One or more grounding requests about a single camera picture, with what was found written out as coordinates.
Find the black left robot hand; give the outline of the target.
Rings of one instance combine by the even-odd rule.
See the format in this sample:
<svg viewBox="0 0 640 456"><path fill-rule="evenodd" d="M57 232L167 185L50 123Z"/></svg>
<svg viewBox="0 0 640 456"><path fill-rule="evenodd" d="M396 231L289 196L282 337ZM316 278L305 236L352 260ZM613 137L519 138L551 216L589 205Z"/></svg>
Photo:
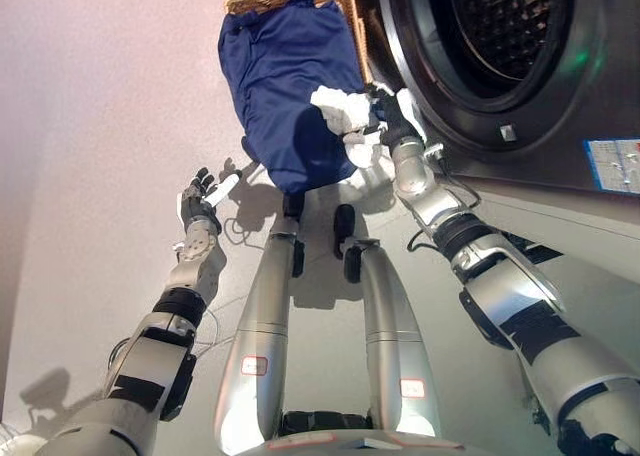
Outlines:
<svg viewBox="0 0 640 456"><path fill-rule="evenodd" d="M215 234L219 236L222 225L217 218L216 207L229 196L242 176L240 170L232 170L226 178L216 183L207 167L200 168L189 185L177 195L176 213L184 230L188 231L196 221L205 220L213 225Z"/></svg>

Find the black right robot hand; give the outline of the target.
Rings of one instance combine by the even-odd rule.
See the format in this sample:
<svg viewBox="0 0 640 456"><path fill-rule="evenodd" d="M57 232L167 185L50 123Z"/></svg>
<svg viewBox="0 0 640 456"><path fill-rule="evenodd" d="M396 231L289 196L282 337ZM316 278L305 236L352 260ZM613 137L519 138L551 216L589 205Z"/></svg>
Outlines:
<svg viewBox="0 0 640 456"><path fill-rule="evenodd" d="M391 91L385 84L373 82L366 86L366 93L379 112L378 118L386 123L386 130L380 135L384 146L392 151L406 138L414 138L425 146L426 134L416 116L415 100L408 88Z"/></svg>

